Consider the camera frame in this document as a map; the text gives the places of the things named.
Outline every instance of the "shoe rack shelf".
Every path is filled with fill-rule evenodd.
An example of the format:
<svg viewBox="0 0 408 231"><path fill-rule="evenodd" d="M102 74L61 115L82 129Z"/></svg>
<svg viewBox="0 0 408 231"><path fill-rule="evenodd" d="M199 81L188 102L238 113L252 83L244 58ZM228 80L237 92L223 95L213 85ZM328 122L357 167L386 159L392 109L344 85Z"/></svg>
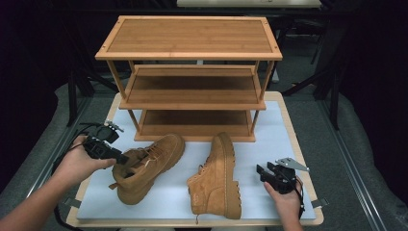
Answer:
<svg viewBox="0 0 408 231"><path fill-rule="evenodd" d="M119 109L133 119L135 140L154 141L174 132L186 141L210 141L227 132L232 141L255 141L268 78L282 54L263 17L120 16L95 58L106 61L114 75L122 97ZM132 70L126 86L116 61L126 61ZM263 84L257 73L260 61L268 62ZM134 110L141 110L139 118Z"/></svg>

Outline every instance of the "gray floor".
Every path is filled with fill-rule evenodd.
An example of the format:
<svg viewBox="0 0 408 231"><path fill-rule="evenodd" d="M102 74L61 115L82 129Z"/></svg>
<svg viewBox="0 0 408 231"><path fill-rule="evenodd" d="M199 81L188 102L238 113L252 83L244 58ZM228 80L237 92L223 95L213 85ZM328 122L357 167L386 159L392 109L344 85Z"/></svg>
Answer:
<svg viewBox="0 0 408 231"><path fill-rule="evenodd" d="M315 48L314 38L288 38L285 47L281 47L284 61L277 68L280 81L272 85L271 90L286 90L292 83L309 77L315 68L310 64ZM103 122L110 109L115 95L98 83L94 83L94 87L93 98L78 95L81 113L76 124L80 121ZM314 88L309 86L285 97L317 195L330 202L322 209L323 224L305 227L305 230L408 230L408 210L388 190L374 167L370 142L352 105L341 96L340 131L335 131L327 120L327 103L316 101L312 96ZM2 217L42 184L38 177L48 174L50 156L61 152L64 140L72 134L75 126L65 126L68 122L67 86L62 86L56 94L59 106L53 120L0 195ZM76 190L67 196L73 196ZM63 217L67 211L68 208L62 206ZM51 216L43 230L64 229ZM268 230L282 228L268 227Z"/></svg>

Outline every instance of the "tan suede boot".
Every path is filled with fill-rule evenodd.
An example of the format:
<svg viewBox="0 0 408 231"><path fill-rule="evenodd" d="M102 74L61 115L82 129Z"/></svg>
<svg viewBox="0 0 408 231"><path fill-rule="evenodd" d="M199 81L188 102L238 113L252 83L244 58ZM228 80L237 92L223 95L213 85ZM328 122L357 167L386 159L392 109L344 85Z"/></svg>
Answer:
<svg viewBox="0 0 408 231"><path fill-rule="evenodd" d="M241 218L240 189L238 181L233 181L234 166L233 143L228 134L220 133L213 138L204 166L187 181L193 214Z"/></svg>
<svg viewBox="0 0 408 231"><path fill-rule="evenodd" d="M114 165L113 175L119 199L129 205L144 199L161 173L171 169L183 155L185 142L177 134L168 134L145 148L130 149L125 165Z"/></svg>

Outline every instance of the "hand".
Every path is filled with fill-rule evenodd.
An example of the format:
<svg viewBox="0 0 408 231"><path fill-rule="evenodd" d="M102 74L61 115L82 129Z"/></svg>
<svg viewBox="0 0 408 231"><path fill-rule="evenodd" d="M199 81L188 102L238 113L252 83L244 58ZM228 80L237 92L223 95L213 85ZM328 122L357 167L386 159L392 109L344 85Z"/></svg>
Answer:
<svg viewBox="0 0 408 231"><path fill-rule="evenodd" d="M296 188L301 192L302 182L296 176ZM268 182L264 182L264 187L270 197L275 201L275 207L281 218L285 230L302 230L299 222L300 200L296 191L293 190L286 194L281 194L276 191Z"/></svg>
<svg viewBox="0 0 408 231"><path fill-rule="evenodd" d="M116 159L92 159L82 145L86 138L85 136L79 136L75 139L72 144L73 149L66 153L53 174L53 177L65 181L69 187L80 184L96 170L111 167L116 163Z"/></svg>

